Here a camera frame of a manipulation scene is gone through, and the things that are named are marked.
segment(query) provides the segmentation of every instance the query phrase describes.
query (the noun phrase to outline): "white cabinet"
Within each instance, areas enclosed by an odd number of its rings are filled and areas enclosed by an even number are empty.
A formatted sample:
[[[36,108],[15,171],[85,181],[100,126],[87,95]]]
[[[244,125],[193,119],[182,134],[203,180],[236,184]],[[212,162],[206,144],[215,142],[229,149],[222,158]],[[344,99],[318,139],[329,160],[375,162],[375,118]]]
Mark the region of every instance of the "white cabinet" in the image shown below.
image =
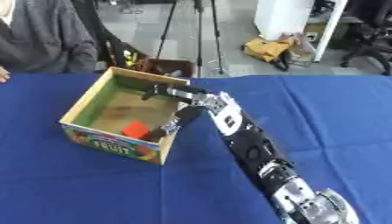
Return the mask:
[[[302,32],[313,4],[314,0],[258,0],[255,25],[270,40],[284,32]]]

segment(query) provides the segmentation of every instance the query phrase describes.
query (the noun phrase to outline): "tripod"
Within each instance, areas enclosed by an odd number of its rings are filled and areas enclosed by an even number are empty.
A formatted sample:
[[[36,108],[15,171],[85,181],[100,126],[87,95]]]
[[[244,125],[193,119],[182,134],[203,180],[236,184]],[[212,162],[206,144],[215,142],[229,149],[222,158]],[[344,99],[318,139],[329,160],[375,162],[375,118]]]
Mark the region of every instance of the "tripod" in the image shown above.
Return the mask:
[[[198,34],[198,58],[197,58],[197,66],[198,66],[198,78],[201,78],[201,68],[203,67],[203,58],[202,58],[202,28],[203,28],[203,3],[202,0],[193,0],[194,1],[194,8],[198,12],[198,20],[199,20],[199,34]],[[172,18],[174,11],[176,9],[178,0],[173,0],[173,4],[171,6],[169,18],[167,19],[166,27],[164,28],[164,34],[161,37],[161,43],[157,52],[156,62],[159,61],[161,56],[162,50],[164,48],[165,41],[167,39],[167,33],[169,31],[170,25],[172,23]],[[222,65],[222,53],[221,53],[221,42],[220,37],[221,33],[218,28],[218,18],[217,18],[217,11],[216,11],[216,2],[215,0],[211,0],[212,10],[213,10],[213,28],[214,28],[214,35],[215,35],[215,42],[216,42],[216,50],[218,53],[218,63],[219,63],[219,74],[223,74],[223,65]]]

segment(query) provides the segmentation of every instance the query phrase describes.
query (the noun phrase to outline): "person's hand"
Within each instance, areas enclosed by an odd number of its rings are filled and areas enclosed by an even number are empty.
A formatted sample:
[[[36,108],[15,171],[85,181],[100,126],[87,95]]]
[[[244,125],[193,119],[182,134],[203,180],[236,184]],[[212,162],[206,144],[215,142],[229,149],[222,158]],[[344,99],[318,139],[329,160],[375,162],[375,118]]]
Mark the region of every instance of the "person's hand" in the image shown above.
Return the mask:
[[[10,79],[10,73],[0,66],[0,83],[5,83]]]

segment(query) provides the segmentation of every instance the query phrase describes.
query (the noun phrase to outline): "sleeve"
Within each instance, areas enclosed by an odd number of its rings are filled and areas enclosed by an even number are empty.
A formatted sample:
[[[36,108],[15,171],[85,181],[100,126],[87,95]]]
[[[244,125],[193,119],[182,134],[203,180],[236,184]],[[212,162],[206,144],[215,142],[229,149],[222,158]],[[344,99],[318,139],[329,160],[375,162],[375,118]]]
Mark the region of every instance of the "sleeve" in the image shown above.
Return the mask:
[[[95,70],[98,52],[95,42],[69,0],[58,1],[59,28],[63,47],[69,53],[66,73],[87,74]]]

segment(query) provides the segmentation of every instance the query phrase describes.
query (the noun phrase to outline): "orange block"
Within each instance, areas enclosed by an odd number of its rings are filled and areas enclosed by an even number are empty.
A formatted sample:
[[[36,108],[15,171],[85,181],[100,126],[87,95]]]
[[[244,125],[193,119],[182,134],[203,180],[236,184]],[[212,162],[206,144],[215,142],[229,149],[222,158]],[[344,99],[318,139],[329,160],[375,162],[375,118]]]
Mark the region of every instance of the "orange block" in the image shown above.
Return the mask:
[[[145,135],[150,133],[149,127],[138,120],[131,122],[126,128],[122,130],[122,134],[126,137],[133,137],[142,139]]]

